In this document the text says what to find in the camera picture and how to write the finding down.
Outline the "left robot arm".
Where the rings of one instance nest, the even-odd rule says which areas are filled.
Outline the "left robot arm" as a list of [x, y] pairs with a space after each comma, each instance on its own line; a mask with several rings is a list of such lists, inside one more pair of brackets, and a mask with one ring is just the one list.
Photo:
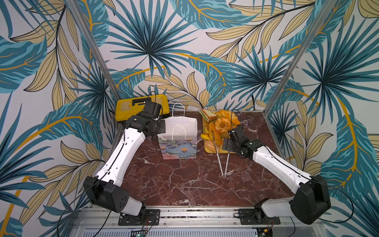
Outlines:
[[162, 114], [160, 104], [146, 101], [142, 111], [126, 120], [123, 134], [108, 161], [94, 177], [86, 177], [83, 183], [91, 204], [131, 216], [143, 213], [143, 204], [121, 186], [135, 153], [145, 139], [165, 132]]

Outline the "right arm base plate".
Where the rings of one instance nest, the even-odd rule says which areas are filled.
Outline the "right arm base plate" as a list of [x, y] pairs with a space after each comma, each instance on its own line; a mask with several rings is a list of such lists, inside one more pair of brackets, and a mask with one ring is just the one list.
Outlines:
[[267, 217], [260, 209], [238, 209], [233, 214], [234, 218], [240, 220], [241, 225], [279, 225], [278, 217]]

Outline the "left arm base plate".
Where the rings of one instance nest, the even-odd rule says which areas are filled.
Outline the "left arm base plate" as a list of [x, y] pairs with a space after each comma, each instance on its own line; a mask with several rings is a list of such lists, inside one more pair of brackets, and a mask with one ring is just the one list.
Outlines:
[[160, 219], [160, 209], [144, 209], [138, 216], [121, 213], [119, 226], [157, 226]]

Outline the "floral paper bag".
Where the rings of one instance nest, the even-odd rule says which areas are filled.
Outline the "floral paper bag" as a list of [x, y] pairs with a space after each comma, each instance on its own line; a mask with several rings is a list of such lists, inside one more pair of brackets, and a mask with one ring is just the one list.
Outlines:
[[197, 154], [198, 122], [186, 116], [183, 104], [175, 103], [172, 114], [164, 119], [166, 132], [158, 135], [159, 146], [164, 160], [195, 159]]

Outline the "ring shaped twisted bread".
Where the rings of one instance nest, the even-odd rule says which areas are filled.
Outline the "ring shaped twisted bread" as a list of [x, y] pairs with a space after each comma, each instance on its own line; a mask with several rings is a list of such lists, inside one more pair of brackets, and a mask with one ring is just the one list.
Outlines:
[[218, 118], [215, 121], [215, 129], [219, 133], [227, 133], [232, 128], [233, 128], [232, 123], [227, 118]]

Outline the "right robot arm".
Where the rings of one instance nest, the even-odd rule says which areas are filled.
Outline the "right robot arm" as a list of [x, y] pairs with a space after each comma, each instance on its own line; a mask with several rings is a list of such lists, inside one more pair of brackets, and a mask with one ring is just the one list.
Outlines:
[[326, 180], [320, 175], [310, 175], [277, 155], [259, 139], [250, 140], [242, 126], [228, 132], [223, 149], [236, 153], [263, 166], [279, 178], [293, 193], [292, 197], [267, 199], [255, 205], [256, 222], [265, 218], [296, 217], [304, 224], [312, 224], [331, 208]]

